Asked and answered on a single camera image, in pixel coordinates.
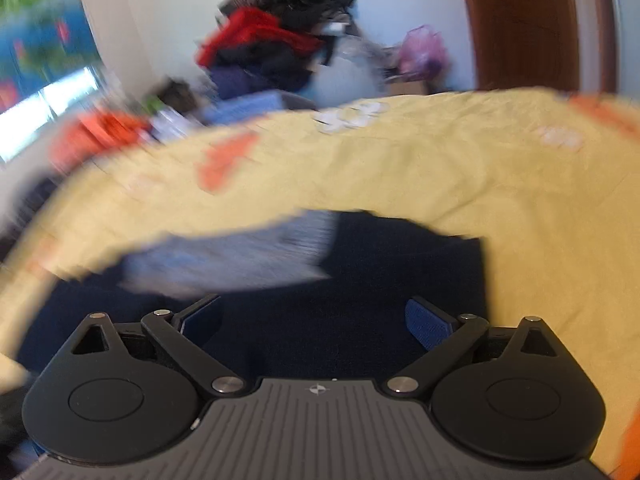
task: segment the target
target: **ribbed gray surface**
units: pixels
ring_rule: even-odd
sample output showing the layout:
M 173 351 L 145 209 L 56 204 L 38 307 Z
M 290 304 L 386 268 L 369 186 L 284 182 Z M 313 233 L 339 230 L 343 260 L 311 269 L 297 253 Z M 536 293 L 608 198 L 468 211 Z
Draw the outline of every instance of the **ribbed gray surface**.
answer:
M 181 443 L 139 463 L 88 468 L 47 457 L 25 480 L 597 480 L 587 463 L 522 472 L 467 456 L 423 407 L 389 399 L 370 381 L 264 380 L 217 400 Z

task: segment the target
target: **window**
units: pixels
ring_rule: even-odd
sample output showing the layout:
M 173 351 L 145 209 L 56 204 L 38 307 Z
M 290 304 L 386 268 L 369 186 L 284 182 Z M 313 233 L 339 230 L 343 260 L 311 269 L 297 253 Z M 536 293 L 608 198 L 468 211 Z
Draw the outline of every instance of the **window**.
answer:
M 38 137 L 39 128 L 97 89 L 98 81 L 85 67 L 0 114 L 0 158 L 14 158 Z

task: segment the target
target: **orange pattern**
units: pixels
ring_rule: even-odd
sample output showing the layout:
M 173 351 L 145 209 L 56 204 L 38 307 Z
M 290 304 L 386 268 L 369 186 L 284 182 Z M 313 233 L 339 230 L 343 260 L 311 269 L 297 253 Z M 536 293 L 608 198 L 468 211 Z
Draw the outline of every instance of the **orange pattern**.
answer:
M 219 191 L 229 175 L 258 140 L 258 134 L 247 131 L 214 144 L 207 150 L 207 161 L 198 168 L 198 182 L 207 191 Z
M 640 478 L 640 406 L 636 418 L 626 430 L 620 456 L 620 466 L 616 469 L 616 480 L 637 480 Z
M 601 101 L 597 96 L 574 95 L 569 97 L 569 104 L 599 123 L 613 126 L 626 136 L 640 140 L 638 122 Z

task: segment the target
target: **metal screw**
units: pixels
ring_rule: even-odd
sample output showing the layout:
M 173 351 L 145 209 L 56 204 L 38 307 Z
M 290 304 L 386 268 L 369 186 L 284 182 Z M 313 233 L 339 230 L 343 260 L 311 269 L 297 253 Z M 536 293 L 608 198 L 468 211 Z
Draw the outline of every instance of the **metal screw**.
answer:
M 218 377 L 211 387 L 221 394 L 232 394 L 244 388 L 244 381 L 240 377 Z
M 418 389 L 418 381 L 412 377 L 394 377 L 386 382 L 386 386 L 397 394 L 408 394 Z

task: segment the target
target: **navy blue clothing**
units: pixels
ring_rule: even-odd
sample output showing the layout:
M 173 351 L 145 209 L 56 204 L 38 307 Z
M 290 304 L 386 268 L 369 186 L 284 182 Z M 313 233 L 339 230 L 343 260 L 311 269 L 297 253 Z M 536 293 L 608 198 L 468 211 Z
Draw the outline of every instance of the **navy blue clothing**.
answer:
M 225 294 L 222 321 L 203 349 L 240 376 L 382 380 L 424 353 L 404 322 L 421 296 L 452 316 L 487 316 L 480 240 L 437 235 L 402 219 L 340 213 L 319 267 L 330 278 Z M 18 361 L 40 371 L 84 316 L 135 322 L 193 301 L 132 294 L 116 266 L 84 282 L 60 282 L 31 326 Z

